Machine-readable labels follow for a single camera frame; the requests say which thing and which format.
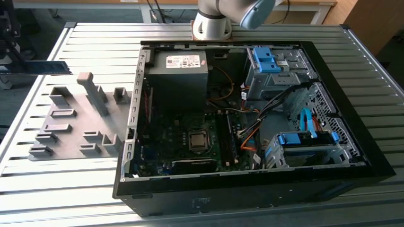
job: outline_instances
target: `ram slot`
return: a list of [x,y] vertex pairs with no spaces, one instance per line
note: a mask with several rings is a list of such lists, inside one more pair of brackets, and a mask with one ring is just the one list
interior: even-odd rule
[[232,166],[235,164],[233,144],[232,144],[232,131],[228,124],[227,114],[216,114],[216,128],[217,139],[220,147],[220,158],[223,166]]

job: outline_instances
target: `blue plastic latch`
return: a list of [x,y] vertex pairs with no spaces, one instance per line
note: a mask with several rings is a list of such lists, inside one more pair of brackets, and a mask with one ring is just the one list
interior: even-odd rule
[[267,150],[267,152],[265,152],[265,158],[268,157],[271,151],[272,151],[272,148],[269,148],[269,149]]
[[283,134],[287,144],[300,144],[300,138],[297,133]]
[[284,145],[285,144],[285,139],[284,139],[283,135],[277,136],[277,139],[279,139],[279,144]]
[[[308,123],[308,128],[305,128],[305,125],[304,125],[304,120],[305,119],[307,119],[307,123]],[[300,112],[300,130],[301,131],[305,131],[305,130],[309,131],[312,138],[317,137],[315,122],[312,120],[311,111],[309,111],[308,108],[303,108],[301,112]]]
[[255,47],[253,56],[260,67],[260,72],[281,72],[281,68],[277,67],[275,62],[275,55],[272,55],[268,47]]
[[339,137],[339,134],[336,132],[332,132],[331,133],[331,136],[333,138],[333,141],[337,143],[340,141],[340,137]]

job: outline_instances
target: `motherboard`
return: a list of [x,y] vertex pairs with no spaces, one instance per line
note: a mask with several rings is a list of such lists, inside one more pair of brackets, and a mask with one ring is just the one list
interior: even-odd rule
[[249,170],[249,153],[236,139],[239,113],[155,113],[153,119],[133,159],[140,176]]

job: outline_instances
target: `power supply label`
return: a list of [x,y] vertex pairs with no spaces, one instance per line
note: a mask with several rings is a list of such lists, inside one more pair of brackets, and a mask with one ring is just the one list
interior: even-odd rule
[[167,56],[165,68],[199,68],[201,66],[199,55]]

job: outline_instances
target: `open computer case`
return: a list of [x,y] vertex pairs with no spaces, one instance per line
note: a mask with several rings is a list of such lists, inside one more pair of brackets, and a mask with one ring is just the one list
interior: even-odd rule
[[325,201],[395,175],[312,42],[141,42],[113,197],[140,216]]

